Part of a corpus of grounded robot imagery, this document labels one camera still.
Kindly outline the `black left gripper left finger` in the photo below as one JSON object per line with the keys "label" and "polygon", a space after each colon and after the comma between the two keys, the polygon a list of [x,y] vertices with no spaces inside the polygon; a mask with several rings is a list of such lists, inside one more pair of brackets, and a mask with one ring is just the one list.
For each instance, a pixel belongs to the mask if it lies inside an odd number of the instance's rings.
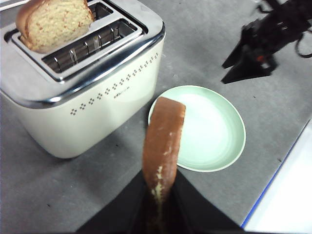
{"label": "black left gripper left finger", "polygon": [[145,194],[142,172],[103,209],[77,229],[77,234],[143,234],[142,201]]}

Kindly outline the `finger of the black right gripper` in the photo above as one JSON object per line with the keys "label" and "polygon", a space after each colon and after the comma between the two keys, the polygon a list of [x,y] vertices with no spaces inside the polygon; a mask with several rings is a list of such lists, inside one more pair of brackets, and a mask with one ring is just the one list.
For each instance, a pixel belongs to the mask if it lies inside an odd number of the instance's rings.
{"label": "finger of the black right gripper", "polygon": [[223,62],[222,67],[247,67],[252,62],[254,62],[253,49],[254,45],[250,41],[244,42],[241,39],[230,55]]}
{"label": "finger of the black right gripper", "polygon": [[272,67],[268,66],[267,63],[253,60],[240,61],[229,70],[221,82],[228,84],[246,79],[266,77],[271,73]]}

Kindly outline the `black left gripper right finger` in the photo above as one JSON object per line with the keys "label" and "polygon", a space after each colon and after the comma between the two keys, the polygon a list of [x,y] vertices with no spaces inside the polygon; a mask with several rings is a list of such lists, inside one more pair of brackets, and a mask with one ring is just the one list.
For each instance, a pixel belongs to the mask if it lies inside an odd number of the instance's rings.
{"label": "black left gripper right finger", "polygon": [[242,228],[207,200],[181,173],[171,191],[178,221],[175,233],[183,234],[243,234]]}

